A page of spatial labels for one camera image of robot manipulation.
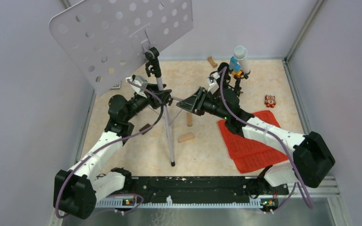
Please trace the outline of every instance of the beige table surface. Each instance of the beige table surface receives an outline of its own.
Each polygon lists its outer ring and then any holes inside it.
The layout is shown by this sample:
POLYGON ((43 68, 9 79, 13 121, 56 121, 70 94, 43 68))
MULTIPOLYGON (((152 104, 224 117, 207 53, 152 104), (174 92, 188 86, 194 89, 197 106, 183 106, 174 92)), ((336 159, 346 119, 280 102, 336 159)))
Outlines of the beige table surface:
MULTIPOLYGON (((295 102, 286 78, 281 60, 252 60, 249 61, 251 74, 248 80, 241 82, 242 91, 240 106, 247 112, 271 110, 283 129, 303 133, 295 102), (277 104, 271 108, 264 105, 265 95, 275 95, 277 104)), ((199 86, 208 87, 206 78, 214 68, 207 61, 178 61, 161 62, 163 83, 167 89, 172 89, 172 96, 187 98, 199 86)), ((144 75, 142 66, 135 74, 144 75)), ((156 83, 152 76, 147 78, 150 83, 156 83)), ((108 101, 116 94, 129 99, 133 89, 122 82, 121 89, 111 90, 97 97, 88 126, 82 156, 97 142, 109 118, 108 101)), ((172 121, 180 111, 175 106, 176 101, 169 107, 172 121)), ((114 167, 124 167, 134 176, 240 176, 258 175, 260 170, 241 174, 229 157, 224 140, 218 129, 219 118, 205 114, 193 115, 193 126, 186 125, 186 112, 182 111, 171 125, 171 136, 175 152, 176 166, 171 167, 169 146, 165 135, 165 121, 161 120, 151 131, 128 140, 106 163, 102 172, 108 172, 114 167), (178 143, 178 137, 193 132, 195 139, 178 143)), ((146 123, 152 124, 158 114, 151 109, 145 109, 133 119, 134 132, 146 123)))

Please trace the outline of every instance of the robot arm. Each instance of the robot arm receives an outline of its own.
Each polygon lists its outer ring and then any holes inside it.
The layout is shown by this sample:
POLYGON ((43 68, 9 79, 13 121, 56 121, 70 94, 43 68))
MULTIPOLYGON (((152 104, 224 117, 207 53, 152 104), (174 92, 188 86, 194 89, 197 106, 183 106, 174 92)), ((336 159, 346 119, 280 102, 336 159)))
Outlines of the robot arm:
MULTIPOLYGON (((171 101, 170 89, 158 91, 157 85, 148 84, 141 76, 133 75, 130 80, 154 92, 162 103, 167 104, 171 101)), ((116 169, 99 180, 95 179, 108 159, 127 142, 124 137, 130 136, 134 128, 129 120, 148 105, 154 109, 161 106, 152 96, 141 90, 136 90, 134 96, 128 101, 121 95, 110 98, 108 111, 110 118, 98 142, 68 171, 60 170, 56 174, 54 207, 59 191, 63 189, 58 204, 59 210, 86 219, 97 202, 124 187, 125 170, 116 169), (120 139, 123 139, 122 142, 113 142, 120 139)))
MULTIPOLYGON (((177 106, 196 115, 209 113, 223 118, 226 120, 225 126, 231 133, 262 142, 283 153, 285 153, 285 146, 305 185, 318 187, 335 164, 331 152, 319 134, 315 132, 308 135, 292 133, 260 120, 253 114, 242 110, 239 107, 237 94, 224 85, 223 93, 227 106, 239 118, 252 125, 247 126, 236 120, 227 111, 221 100, 219 90, 216 90, 218 85, 213 85, 214 81, 210 83, 208 80, 208 82, 214 93, 200 87, 195 94, 178 102, 177 106)), ((270 167, 264 178, 271 186, 298 181, 289 162, 270 167)))

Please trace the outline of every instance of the white wall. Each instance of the white wall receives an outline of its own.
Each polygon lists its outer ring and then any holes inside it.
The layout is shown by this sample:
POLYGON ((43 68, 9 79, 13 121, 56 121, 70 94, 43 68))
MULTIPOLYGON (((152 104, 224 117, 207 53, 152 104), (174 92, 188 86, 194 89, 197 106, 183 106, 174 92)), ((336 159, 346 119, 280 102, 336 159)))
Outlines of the white wall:
POLYGON ((91 86, 49 33, 59 1, 0 1, 0 226, 47 225, 91 86))
POLYGON ((328 0, 291 62, 354 225, 362 225, 362 1, 328 0))
POLYGON ((250 58, 285 57, 316 2, 193 0, 194 29, 162 51, 161 59, 228 59, 237 45, 244 45, 250 58))

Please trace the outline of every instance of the floor mat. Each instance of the floor mat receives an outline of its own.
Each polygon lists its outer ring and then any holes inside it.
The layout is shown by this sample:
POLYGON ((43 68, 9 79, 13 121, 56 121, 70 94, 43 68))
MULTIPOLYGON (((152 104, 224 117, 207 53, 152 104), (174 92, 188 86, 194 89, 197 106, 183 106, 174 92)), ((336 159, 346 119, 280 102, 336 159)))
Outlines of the floor mat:
MULTIPOLYGON (((253 114, 269 124, 280 127, 271 111, 265 110, 253 114)), ((225 120, 218 121, 220 132, 227 146, 230 158, 234 160, 235 166, 240 173, 256 171, 288 160, 285 154, 272 147, 232 134, 225 127, 224 123, 225 120)))

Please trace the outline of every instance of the metal rod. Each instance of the metal rod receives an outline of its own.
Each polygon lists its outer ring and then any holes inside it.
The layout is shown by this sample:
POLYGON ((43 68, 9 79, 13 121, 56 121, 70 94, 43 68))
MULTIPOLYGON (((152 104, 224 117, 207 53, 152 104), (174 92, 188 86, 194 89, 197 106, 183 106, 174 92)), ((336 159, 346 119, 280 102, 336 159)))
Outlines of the metal rod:
MULTIPOLYGON (((157 87, 159 88, 159 90, 164 90, 162 77, 156 78, 156 82, 157 82, 157 87)), ((170 120, 169 120, 167 105, 164 106, 164 112, 165 112, 166 135, 167 135, 167 140, 168 140, 169 149, 170 149, 171 166, 175 166, 174 149, 173 149, 173 142, 171 141, 171 136, 170 136, 170 120)))
POLYGON ((320 8, 322 5, 324 5, 324 3, 326 2, 327 0, 318 0, 316 5, 314 6, 312 12, 310 13, 309 15, 309 18, 307 18, 305 24, 303 25, 303 28, 302 30, 300 31, 298 37, 296 38, 294 44, 292 45, 292 48, 291 50, 288 52, 288 55, 287 57, 285 58, 286 59, 286 62, 288 63, 292 56, 294 55, 297 47, 300 45, 300 43, 302 42, 302 39, 303 37, 306 35, 306 33, 308 32, 310 26, 312 25, 314 19, 316 18, 320 8))
POLYGON ((174 119, 170 122, 170 125, 177 119, 178 115, 182 112, 182 109, 177 113, 177 115, 174 117, 174 119))
POLYGON ((92 110, 95 104, 95 99, 96 99, 96 93, 95 90, 92 90, 90 97, 90 104, 88 106, 87 115, 85 116, 84 126, 82 128, 80 142, 78 143, 77 154, 75 156, 74 164, 76 164, 81 159, 82 149, 84 148, 85 139, 87 137, 87 130, 90 124, 92 110))
POLYGON ((309 123, 309 119, 307 117, 307 111, 305 110, 302 98, 300 97, 294 75, 291 71, 289 63, 284 60, 283 64, 284 64, 285 74, 287 75, 289 87, 291 88, 292 97, 296 105, 297 114, 299 115, 300 123, 302 124, 303 132, 305 134, 309 134, 311 131, 311 126, 309 123))
POLYGON ((182 100, 183 100, 183 99, 181 99, 181 98, 174 97, 174 96, 171 96, 171 98, 173 98, 173 99, 176 100, 176 101, 182 101, 182 100))

